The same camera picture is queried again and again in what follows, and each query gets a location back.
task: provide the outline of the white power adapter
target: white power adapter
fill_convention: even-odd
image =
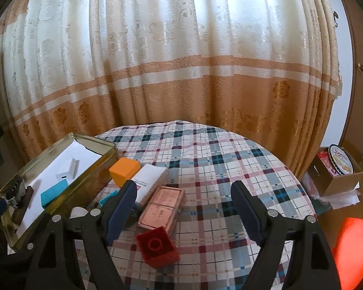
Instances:
[[[56,178],[58,181],[62,181],[65,179],[73,179],[74,173],[76,171],[76,161],[74,158],[68,158],[61,162],[58,173],[56,174]]]

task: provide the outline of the door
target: door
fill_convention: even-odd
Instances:
[[[351,101],[340,145],[360,162],[363,157],[363,11],[355,0],[342,2],[350,25],[354,66]]]

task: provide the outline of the round table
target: round table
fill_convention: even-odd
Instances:
[[[240,289],[259,252],[231,201],[230,186],[241,180],[264,205],[286,217],[314,215],[296,177],[269,151],[233,132],[173,121],[123,126],[99,135],[113,141],[120,157],[169,168],[168,186],[186,200],[171,235],[180,254],[175,265],[155,270],[142,260],[135,224],[109,248],[127,289]],[[115,190],[110,182],[95,201]],[[272,289],[281,289],[293,242],[285,244]],[[87,289],[95,289],[84,251],[78,252]]]

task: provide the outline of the table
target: table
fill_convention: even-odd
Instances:
[[[117,145],[121,157],[169,168],[168,186],[185,190],[186,201],[171,239],[180,253],[173,266],[155,270],[143,262],[135,224],[109,248],[128,289],[240,289],[259,252],[231,201],[241,180],[252,195],[286,217],[314,215],[296,177],[269,151],[226,130],[173,121],[124,126],[99,135]],[[95,202],[115,190],[111,181]],[[292,241],[285,243],[272,289],[281,289]],[[95,289],[84,251],[78,251],[85,287]]]

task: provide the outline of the circular hole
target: circular hole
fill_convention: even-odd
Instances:
[[[152,251],[158,251],[163,246],[163,243],[161,243],[160,239],[152,238],[148,241],[148,247]]]

